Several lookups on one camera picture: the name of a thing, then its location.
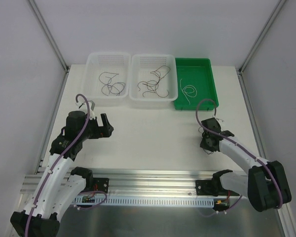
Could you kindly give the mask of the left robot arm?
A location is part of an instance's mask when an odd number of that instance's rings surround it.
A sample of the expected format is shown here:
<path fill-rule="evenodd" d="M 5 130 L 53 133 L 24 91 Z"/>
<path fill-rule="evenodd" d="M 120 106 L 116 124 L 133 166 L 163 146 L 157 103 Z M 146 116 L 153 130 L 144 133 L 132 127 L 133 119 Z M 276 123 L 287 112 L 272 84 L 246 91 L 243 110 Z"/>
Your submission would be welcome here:
<path fill-rule="evenodd" d="M 109 138 L 114 130 L 106 114 L 102 125 L 96 117 L 84 111 L 69 112 L 66 125 L 51 144 L 48 165 L 37 188 L 22 211 L 13 212 L 10 222 L 20 237 L 55 237 L 61 219 L 74 198 L 81 192 L 91 192 L 94 186 L 90 169 L 76 167 L 64 187 L 61 183 L 83 148 L 83 142 Z"/>

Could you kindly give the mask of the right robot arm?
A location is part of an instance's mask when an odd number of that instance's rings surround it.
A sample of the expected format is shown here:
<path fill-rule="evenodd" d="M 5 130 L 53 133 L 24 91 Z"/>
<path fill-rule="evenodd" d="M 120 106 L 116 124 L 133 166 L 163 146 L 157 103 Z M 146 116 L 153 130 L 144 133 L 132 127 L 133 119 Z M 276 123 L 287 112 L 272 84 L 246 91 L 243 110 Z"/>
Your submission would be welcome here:
<path fill-rule="evenodd" d="M 258 212 L 280 209 L 292 200 L 292 194 L 283 165 L 268 161 L 250 152 L 229 130 L 222 130 L 216 118 L 199 122 L 203 128 L 200 147 L 210 152 L 220 152 L 231 158 L 246 176 L 232 170 L 213 175 L 212 191 L 223 195 L 228 190 L 246 197 Z"/>

